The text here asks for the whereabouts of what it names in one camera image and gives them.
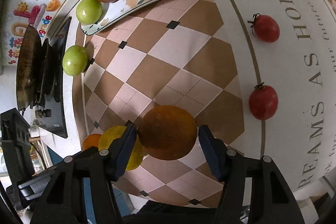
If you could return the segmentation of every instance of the stove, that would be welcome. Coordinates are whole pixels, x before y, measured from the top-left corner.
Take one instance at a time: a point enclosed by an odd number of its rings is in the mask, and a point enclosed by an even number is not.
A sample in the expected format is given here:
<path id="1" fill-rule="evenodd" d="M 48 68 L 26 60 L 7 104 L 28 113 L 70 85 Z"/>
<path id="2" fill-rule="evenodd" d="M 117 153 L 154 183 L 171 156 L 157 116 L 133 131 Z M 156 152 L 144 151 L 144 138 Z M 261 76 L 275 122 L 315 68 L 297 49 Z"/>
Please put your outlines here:
<path id="1" fill-rule="evenodd" d="M 27 29 L 17 68 L 16 94 L 19 110 L 24 112 L 29 106 L 34 110 L 35 124 L 63 138 L 67 138 L 68 134 L 63 106 L 62 59 L 70 22 L 71 17 L 42 46 L 37 30 L 33 27 Z"/>

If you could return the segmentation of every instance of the checkered tablecloth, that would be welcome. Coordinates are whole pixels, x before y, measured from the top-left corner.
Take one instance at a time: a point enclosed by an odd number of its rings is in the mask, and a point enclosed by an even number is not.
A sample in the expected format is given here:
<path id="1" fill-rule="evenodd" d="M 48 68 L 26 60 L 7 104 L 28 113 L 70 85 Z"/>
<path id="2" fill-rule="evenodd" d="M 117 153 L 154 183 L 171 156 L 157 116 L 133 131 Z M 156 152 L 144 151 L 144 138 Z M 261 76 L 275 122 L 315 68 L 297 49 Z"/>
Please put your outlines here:
<path id="1" fill-rule="evenodd" d="M 232 143 L 244 132 L 244 115 L 231 45 L 214 0 L 160 0 L 96 35 L 77 35 L 92 65 L 84 75 L 88 134 L 130 120 L 135 125 L 157 105 L 187 110 L 197 126 Z M 217 207 L 222 184 L 211 175 L 198 140 L 173 161 L 147 156 L 115 185 L 158 202 Z"/>

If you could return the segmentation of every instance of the wall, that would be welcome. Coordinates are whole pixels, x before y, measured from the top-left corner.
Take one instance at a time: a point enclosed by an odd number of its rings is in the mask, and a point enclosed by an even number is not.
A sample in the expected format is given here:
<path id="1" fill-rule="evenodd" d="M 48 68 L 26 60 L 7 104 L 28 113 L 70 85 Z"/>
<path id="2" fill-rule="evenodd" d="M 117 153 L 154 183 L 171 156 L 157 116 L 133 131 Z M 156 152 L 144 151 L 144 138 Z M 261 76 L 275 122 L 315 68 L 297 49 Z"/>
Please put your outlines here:
<path id="1" fill-rule="evenodd" d="M 3 75 L 0 75 L 0 113 L 5 112 L 16 103 L 16 67 L 4 66 Z M 26 111 L 24 118 L 31 122 L 30 111 Z"/>
<path id="2" fill-rule="evenodd" d="M 0 178 L 0 181 L 2 183 L 2 186 L 3 188 L 7 188 L 8 186 L 11 186 L 12 183 L 11 183 L 11 179 L 9 178 L 9 176 L 6 176 L 6 177 L 1 177 Z"/>

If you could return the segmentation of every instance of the black diamond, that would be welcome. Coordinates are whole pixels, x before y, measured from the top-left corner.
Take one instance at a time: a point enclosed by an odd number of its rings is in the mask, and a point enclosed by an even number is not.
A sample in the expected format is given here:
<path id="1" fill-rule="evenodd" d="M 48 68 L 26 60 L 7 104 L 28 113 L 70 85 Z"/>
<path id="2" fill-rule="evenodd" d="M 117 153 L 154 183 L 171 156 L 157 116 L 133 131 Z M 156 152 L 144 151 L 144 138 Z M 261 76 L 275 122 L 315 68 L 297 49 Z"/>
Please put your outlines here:
<path id="1" fill-rule="evenodd" d="M 126 44 L 127 44 L 126 41 L 122 41 L 122 42 L 119 44 L 118 48 L 123 49 L 123 48 L 125 48 Z"/>
<path id="2" fill-rule="evenodd" d="M 202 202 L 194 198 L 194 199 L 190 200 L 189 203 L 191 203 L 192 205 L 197 205 L 197 204 L 200 204 Z"/>
<path id="3" fill-rule="evenodd" d="M 133 124 L 130 120 L 128 120 L 125 124 L 125 126 L 128 126 L 129 124 Z"/>
<path id="4" fill-rule="evenodd" d="M 145 191 L 140 191 L 140 194 L 142 194 L 143 196 L 149 196 L 149 194 L 147 194 Z"/>
<path id="5" fill-rule="evenodd" d="M 88 70 L 88 68 L 89 68 L 89 66 L 90 66 L 90 65 L 92 65 L 94 61 L 95 61 L 95 59 L 94 59 L 94 58 L 92 58 L 91 60 L 89 60 L 89 62 L 86 64 L 86 67 L 85 67 L 85 69 L 84 69 L 84 71 L 83 71 L 83 72 L 87 71 L 87 70 Z"/>
<path id="6" fill-rule="evenodd" d="M 178 21 L 172 20 L 171 22 L 169 22 L 166 28 L 174 30 L 178 26 L 178 24 L 180 24 Z"/>

